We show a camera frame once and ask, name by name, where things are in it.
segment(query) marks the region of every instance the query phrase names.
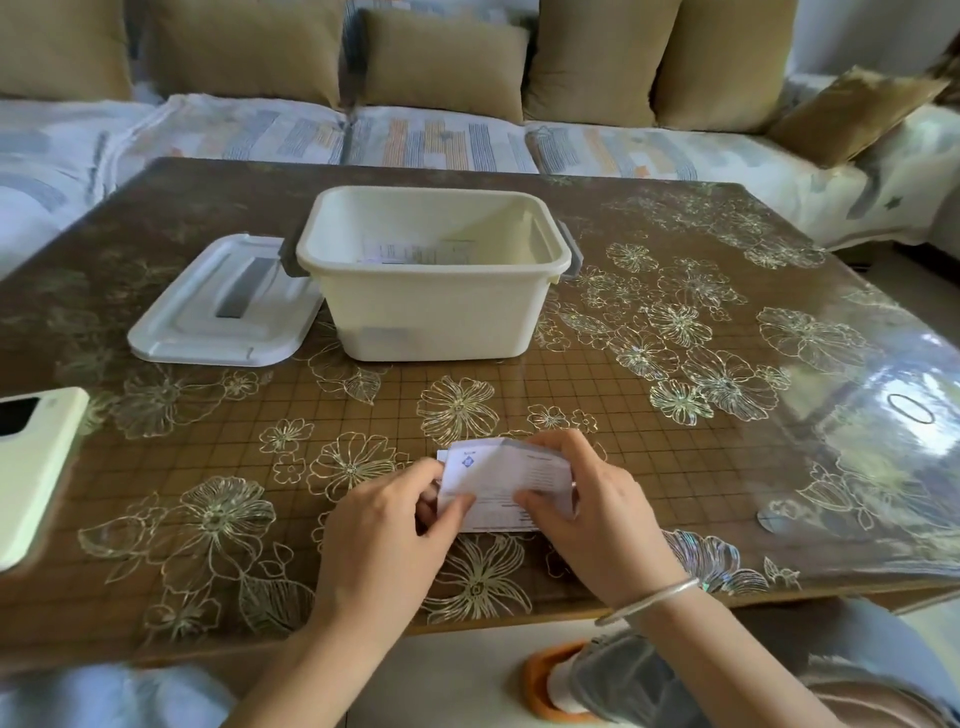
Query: beige cushion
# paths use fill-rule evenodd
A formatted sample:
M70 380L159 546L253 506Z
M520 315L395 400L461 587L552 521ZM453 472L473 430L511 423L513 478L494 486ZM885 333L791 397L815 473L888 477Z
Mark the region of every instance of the beige cushion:
M889 78L854 67L774 124L767 138L829 169L856 157L948 83Z
M0 96L129 101L123 0L0 1Z
M512 25L404 10L364 11L369 55L363 102L523 121L529 34Z
M797 0L684 0L654 89L668 129L755 132L777 109Z
M154 0L144 55L160 93L336 107L345 0Z
M680 0L540 0L530 119L651 127L650 86Z

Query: white plastic container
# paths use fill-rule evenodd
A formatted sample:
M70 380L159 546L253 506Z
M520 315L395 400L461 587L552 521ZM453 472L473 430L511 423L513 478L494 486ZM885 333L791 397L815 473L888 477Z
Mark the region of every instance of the white plastic container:
M297 246L361 361L517 356L570 259L542 200L472 189L333 187Z

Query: sofa seat cushion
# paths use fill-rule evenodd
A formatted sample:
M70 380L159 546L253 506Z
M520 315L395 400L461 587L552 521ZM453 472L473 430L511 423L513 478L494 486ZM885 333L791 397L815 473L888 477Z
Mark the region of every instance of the sofa seat cushion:
M0 279L105 195L103 159L146 104L0 101Z
M531 123L527 138L546 174L743 184L825 247L867 184L855 167L822 170L743 134Z
M489 116L365 107L350 124L346 164L536 174L523 134Z
M115 189L159 157L337 164L346 124L301 101L171 96L105 161L104 179Z

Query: patterned fabric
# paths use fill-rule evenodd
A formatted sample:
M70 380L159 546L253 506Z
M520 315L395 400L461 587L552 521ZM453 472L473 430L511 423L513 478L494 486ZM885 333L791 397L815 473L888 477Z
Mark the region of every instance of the patterned fabric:
M791 99L800 103L830 81L830 76L804 75L787 85ZM932 105L917 109L853 165L868 181L842 220L831 223L832 245L924 243L937 210L960 182L960 114Z
M112 191L159 157L337 164L346 119L300 101L171 96L105 160L105 184Z
M739 182L826 246L867 184L858 169L822 170L743 134L532 123L527 139L547 174Z
M347 164L537 174L523 127L488 116L400 107L356 112Z
M0 279L104 198L102 159L144 104L0 101Z
M344 12L343 54L350 73L363 71L367 66L367 40L360 11L365 8L394 8L450 17L466 15L488 23L522 25L533 28L535 12L524 12L506 7L480 7L467 3L443 2L442 0L347 0Z

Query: white wall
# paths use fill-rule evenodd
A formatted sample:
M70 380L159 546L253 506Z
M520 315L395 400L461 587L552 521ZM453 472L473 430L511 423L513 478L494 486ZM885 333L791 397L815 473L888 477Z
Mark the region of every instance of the white wall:
M960 32L960 0L800 0L788 68L915 74Z
M920 0L876 65L878 71L914 75L925 71L960 33L960 2Z
M876 67L911 7L940 1L800 0L790 70L837 74L857 63Z

